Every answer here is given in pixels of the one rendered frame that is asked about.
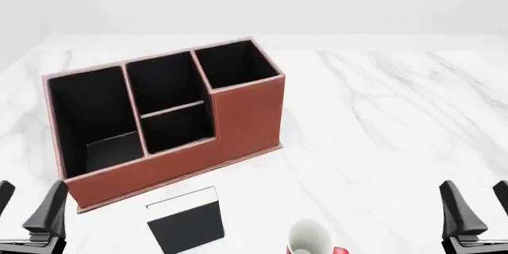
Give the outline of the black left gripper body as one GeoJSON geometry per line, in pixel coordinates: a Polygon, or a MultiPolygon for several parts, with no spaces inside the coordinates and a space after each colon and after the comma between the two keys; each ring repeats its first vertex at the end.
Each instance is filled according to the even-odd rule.
{"type": "Polygon", "coordinates": [[[0,254],[63,254],[66,231],[31,232],[28,240],[0,239],[0,254]]]}

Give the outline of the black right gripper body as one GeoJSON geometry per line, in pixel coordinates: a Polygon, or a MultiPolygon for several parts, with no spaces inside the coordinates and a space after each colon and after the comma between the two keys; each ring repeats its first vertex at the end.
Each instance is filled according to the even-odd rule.
{"type": "Polygon", "coordinates": [[[445,254],[508,254],[508,240],[482,240],[477,235],[442,235],[445,254]]]}

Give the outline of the red-brown desk caddy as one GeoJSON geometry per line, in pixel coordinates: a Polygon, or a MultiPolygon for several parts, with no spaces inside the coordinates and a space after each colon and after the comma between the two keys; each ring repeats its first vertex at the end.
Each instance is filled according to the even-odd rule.
{"type": "Polygon", "coordinates": [[[78,213],[280,148],[285,79],[252,38],[45,75],[78,213]]]}

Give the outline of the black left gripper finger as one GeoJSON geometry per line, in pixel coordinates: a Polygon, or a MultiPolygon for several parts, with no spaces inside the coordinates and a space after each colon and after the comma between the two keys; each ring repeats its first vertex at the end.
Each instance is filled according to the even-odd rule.
{"type": "Polygon", "coordinates": [[[6,180],[0,182],[0,216],[13,196],[16,187],[6,180]]]}
{"type": "Polygon", "coordinates": [[[68,186],[57,180],[49,189],[43,202],[33,215],[22,225],[31,235],[48,234],[51,237],[65,238],[65,206],[68,186]]]}

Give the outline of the black and white book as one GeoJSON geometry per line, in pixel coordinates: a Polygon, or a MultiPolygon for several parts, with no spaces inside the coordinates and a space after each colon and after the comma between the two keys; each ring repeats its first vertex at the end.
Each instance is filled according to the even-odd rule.
{"type": "Polygon", "coordinates": [[[215,187],[149,203],[145,208],[145,221],[163,254],[180,254],[225,236],[215,187]]]}

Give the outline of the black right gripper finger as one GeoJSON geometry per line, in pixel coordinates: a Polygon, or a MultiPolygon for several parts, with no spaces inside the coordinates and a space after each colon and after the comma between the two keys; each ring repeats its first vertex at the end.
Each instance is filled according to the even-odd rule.
{"type": "Polygon", "coordinates": [[[493,191],[506,215],[508,215],[508,181],[502,180],[498,182],[493,186],[493,191]]]}
{"type": "Polygon", "coordinates": [[[487,225],[466,203],[454,182],[446,180],[439,189],[444,213],[443,238],[478,236],[488,230],[487,225]]]}

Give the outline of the red and white mug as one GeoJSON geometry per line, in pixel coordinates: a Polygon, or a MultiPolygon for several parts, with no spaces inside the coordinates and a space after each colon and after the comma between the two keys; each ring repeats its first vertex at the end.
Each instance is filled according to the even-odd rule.
{"type": "Polygon", "coordinates": [[[305,218],[289,229],[286,254],[350,254],[346,248],[334,246],[328,229],[320,222],[305,218]]]}

